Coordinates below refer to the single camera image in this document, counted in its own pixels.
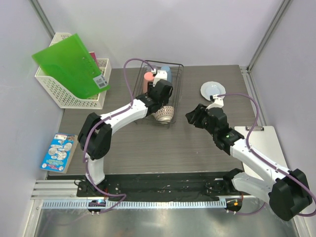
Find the pink cup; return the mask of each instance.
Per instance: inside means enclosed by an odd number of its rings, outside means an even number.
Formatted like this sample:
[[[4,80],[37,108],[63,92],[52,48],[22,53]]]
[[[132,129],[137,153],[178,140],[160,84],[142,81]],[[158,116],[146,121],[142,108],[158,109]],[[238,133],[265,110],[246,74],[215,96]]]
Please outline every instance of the pink cup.
[[[154,75],[152,72],[146,72],[144,74],[144,83],[143,83],[143,93],[146,93],[148,91],[148,83],[154,82]]]

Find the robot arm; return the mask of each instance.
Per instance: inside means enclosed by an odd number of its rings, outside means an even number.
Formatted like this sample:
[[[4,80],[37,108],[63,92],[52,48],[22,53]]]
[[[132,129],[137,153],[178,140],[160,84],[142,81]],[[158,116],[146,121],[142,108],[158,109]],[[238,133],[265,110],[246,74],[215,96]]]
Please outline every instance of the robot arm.
[[[99,121],[110,117],[110,119],[97,127],[98,132],[93,132],[88,143],[87,153],[85,154],[85,157],[88,159],[89,173],[95,185],[100,184],[105,179],[103,171],[104,156],[110,149],[112,135],[125,125],[157,112],[162,106],[168,103],[172,90],[173,87],[170,82],[159,80],[155,86],[149,88],[147,93],[137,96],[133,101],[133,106],[122,114],[116,115],[113,118],[111,117],[130,107],[130,104],[101,116],[95,113],[88,115],[78,136],[82,150],[92,127]]]
[[[246,192],[269,203],[275,214],[286,221],[310,205],[312,197],[306,191],[284,174],[258,159],[248,149],[244,136],[229,127],[227,116],[222,109],[223,100],[213,96],[211,101],[213,103],[208,107],[199,104],[195,110],[186,114],[189,124],[207,130],[220,150],[247,164],[263,179],[254,178],[240,169],[234,169],[223,177],[227,188],[233,191]],[[306,176],[302,171],[299,169],[290,171],[254,147],[251,149],[277,167],[278,170],[285,171],[308,188]]]

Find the white plastic basket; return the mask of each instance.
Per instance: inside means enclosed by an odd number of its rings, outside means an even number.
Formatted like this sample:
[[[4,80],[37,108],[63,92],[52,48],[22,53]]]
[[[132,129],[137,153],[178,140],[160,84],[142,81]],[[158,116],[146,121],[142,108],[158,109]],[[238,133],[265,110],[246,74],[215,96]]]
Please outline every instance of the white plastic basket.
[[[69,33],[56,33],[50,46],[53,44],[71,36]],[[111,74],[111,64],[109,59],[101,58],[97,59],[100,70],[107,82],[109,82]],[[44,87],[44,89],[53,98],[56,104],[62,109],[102,109],[106,91],[101,92],[88,99],[79,99],[74,96],[68,89],[66,89],[61,83],[55,80],[53,77],[47,76],[41,68],[39,68],[35,74],[35,78]]]

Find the blue book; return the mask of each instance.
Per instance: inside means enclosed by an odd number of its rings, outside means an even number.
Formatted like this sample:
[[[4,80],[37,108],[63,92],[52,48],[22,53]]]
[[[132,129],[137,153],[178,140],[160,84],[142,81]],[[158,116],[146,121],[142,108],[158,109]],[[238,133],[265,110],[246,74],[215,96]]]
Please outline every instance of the blue book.
[[[40,168],[66,173],[78,144],[77,138],[72,134],[56,133]]]

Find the barcode label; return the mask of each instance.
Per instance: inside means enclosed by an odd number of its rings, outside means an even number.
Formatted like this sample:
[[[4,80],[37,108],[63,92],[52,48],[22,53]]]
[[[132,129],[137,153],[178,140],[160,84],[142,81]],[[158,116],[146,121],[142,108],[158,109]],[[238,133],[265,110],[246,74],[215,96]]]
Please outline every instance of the barcode label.
[[[62,134],[56,134],[54,139],[58,139],[58,140],[66,140],[67,136],[66,135],[62,135]]]
[[[105,78],[102,74],[95,77],[93,80],[100,89],[102,89],[103,87],[106,87],[108,85],[107,81],[105,80]]]

